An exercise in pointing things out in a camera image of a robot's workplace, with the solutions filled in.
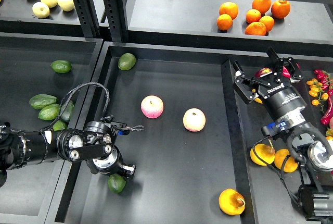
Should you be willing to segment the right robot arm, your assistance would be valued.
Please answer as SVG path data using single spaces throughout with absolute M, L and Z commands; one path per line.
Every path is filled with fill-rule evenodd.
M 261 129 L 264 139 L 281 138 L 289 151 L 282 166 L 289 158 L 298 165 L 301 185 L 297 195 L 288 193 L 291 200 L 306 220 L 332 223 L 332 186 L 323 185 L 318 177 L 332 171 L 332 145 L 302 114 L 306 102 L 293 86 L 303 78 L 297 62 L 279 57 L 271 47 L 266 53 L 273 64 L 252 76 L 233 63 L 233 88 L 246 104 L 262 101 L 273 120 Z

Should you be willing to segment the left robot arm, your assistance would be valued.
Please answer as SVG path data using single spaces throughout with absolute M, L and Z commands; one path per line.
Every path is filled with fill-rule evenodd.
M 67 160 L 71 163 L 84 161 L 92 174 L 118 174 L 128 178 L 135 172 L 135 165 L 123 162 L 115 142 L 118 135 L 131 131 L 142 131 L 143 126 L 130 127 L 115 122 L 106 115 L 110 102 L 108 89 L 105 105 L 99 121 L 91 121 L 83 130 L 54 130 L 52 125 L 38 131 L 23 131 L 11 128 L 8 122 L 1 122 L 1 185 L 7 180 L 7 171 L 26 165 Z

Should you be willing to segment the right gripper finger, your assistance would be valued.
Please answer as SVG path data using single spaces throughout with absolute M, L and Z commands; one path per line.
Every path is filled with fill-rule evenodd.
M 266 53 L 274 64 L 276 82 L 281 83 L 284 78 L 288 78 L 291 83 L 295 83 L 303 79 L 302 71 L 294 58 L 279 57 L 272 47 L 269 47 Z
M 262 78 L 246 75 L 237 61 L 233 63 L 233 68 L 235 70 L 233 89 L 237 92 L 245 104 L 249 104 L 255 98 L 259 97 L 256 92 L 252 92 L 252 89 L 256 85 L 261 85 L 267 88 L 270 86 L 270 83 Z

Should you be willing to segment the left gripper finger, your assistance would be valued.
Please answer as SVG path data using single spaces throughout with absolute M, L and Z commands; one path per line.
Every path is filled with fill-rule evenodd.
M 125 165 L 122 164 L 120 167 L 120 176 L 130 179 L 134 177 L 136 171 L 136 165 Z

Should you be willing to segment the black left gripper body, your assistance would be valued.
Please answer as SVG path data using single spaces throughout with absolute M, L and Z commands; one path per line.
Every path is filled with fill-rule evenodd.
M 114 147 L 112 152 L 107 158 L 104 159 L 90 159 L 87 161 L 87 166 L 92 174 L 102 174 L 110 176 L 113 174 L 124 174 L 123 158 L 117 147 Z

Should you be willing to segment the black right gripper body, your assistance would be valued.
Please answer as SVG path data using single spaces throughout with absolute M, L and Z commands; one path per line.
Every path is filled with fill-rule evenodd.
M 257 93 L 274 121 L 281 120 L 292 111 L 296 110 L 296 114 L 299 114 L 305 109 L 305 100 L 291 85 L 288 78 L 282 77 L 277 82 L 273 74 L 267 74 L 261 79 L 270 85 L 259 85 Z

